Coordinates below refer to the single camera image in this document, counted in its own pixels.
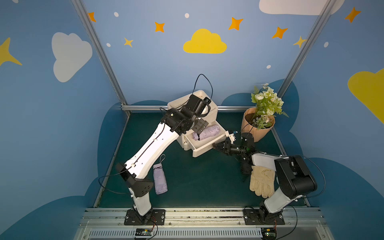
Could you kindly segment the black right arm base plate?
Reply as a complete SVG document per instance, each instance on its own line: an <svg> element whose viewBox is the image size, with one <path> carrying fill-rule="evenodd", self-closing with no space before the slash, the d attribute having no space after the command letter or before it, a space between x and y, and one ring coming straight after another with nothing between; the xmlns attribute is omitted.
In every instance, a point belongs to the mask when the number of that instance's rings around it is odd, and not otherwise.
<svg viewBox="0 0 384 240"><path fill-rule="evenodd" d="M265 209L246 208L243 215L246 225L285 225L282 212L271 214Z"/></svg>

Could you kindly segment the drawer with brown handle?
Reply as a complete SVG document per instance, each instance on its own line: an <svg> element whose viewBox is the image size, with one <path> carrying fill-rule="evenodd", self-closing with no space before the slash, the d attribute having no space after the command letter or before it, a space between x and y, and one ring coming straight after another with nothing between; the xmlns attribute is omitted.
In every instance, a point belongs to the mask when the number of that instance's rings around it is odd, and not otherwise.
<svg viewBox="0 0 384 240"><path fill-rule="evenodd" d="M184 151L192 150L194 158L208 152L213 148L213 144L223 142L227 138L226 130L217 122L214 121L208 125L208 127L217 125L219 127L219 133L213 137L208 137L204 140L194 140L193 130L187 131L186 135L182 135L181 146Z"/></svg>

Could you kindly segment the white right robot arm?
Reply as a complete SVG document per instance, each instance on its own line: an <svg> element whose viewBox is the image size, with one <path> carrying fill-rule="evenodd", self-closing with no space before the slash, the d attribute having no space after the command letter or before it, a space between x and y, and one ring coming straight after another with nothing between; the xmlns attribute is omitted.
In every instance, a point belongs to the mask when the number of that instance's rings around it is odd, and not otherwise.
<svg viewBox="0 0 384 240"><path fill-rule="evenodd" d="M240 157L242 173L250 176L250 191L264 198L258 209L246 207L247 225L283 225L283 209L317 190L317 182L301 156L284 157L257 151L252 134L243 133L241 144L230 134L213 148Z"/></svg>

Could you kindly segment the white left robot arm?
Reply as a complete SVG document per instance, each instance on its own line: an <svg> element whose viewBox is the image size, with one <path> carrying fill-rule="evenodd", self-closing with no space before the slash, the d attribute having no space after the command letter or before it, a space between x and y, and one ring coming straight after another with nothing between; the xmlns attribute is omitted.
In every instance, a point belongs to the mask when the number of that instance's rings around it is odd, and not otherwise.
<svg viewBox="0 0 384 240"><path fill-rule="evenodd" d="M146 176L155 161L179 136L189 130L200 134L209 125L203 118L210 113L212 100L204 91L193 92L187 98L182 106L166 111L152 136L132 158L116 166L129 188L134 210L141 217L152 209L149 192L154 182L147 180Z"/></svg>

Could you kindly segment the lilac umbrella with strap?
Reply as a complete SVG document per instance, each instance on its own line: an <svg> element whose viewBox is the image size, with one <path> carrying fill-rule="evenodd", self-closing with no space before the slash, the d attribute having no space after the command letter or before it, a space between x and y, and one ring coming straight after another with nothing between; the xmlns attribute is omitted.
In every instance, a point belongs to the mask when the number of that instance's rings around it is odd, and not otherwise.
<svg viewBox="0 0 384 240"><path fill-rule="evenodd" d="M153 176L155 184L155 192L157 195L164 194L168 191L168 185L163 169L163 161L166 159L166 155L162 154L160 156L160 162L153 165Z"/></svg>

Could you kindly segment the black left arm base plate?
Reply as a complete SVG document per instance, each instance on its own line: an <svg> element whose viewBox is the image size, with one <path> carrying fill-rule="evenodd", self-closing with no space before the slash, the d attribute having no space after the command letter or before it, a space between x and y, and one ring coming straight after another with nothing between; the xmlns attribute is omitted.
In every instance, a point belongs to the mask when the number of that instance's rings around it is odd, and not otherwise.
<svg viewBox="0 0 384 240"><path fill-rule="evenodd" d="M151 209L144 216L139 215L135 209L129 209L126 213L125 226L153 225L163 226L165 224L165 210Z"/></svg>

